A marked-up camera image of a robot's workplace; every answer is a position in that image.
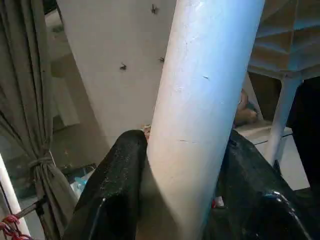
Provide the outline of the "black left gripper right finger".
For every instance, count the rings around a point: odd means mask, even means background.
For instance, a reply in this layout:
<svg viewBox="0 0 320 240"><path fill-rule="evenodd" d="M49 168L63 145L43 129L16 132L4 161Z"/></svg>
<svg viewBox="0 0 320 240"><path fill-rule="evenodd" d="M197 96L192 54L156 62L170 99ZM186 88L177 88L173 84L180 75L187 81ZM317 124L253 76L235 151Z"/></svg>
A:
<svg viewBox="0 0 320 240"><path fill-rule="evenodd" d="M311 240L313 221L294 191L257 148L232 130L225 150L209 240Z"/></svg>

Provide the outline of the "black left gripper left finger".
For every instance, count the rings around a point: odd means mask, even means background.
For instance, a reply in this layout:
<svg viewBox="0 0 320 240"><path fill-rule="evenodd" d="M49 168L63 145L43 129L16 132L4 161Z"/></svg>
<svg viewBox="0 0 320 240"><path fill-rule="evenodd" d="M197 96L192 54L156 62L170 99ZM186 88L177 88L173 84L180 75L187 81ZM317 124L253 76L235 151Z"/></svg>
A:
<svg viewBox="0 0 320 240"><path fill-rule="evenodd" d="M122 133L88 179L64 231L64 240L134 240L147 139Z"/></svg>

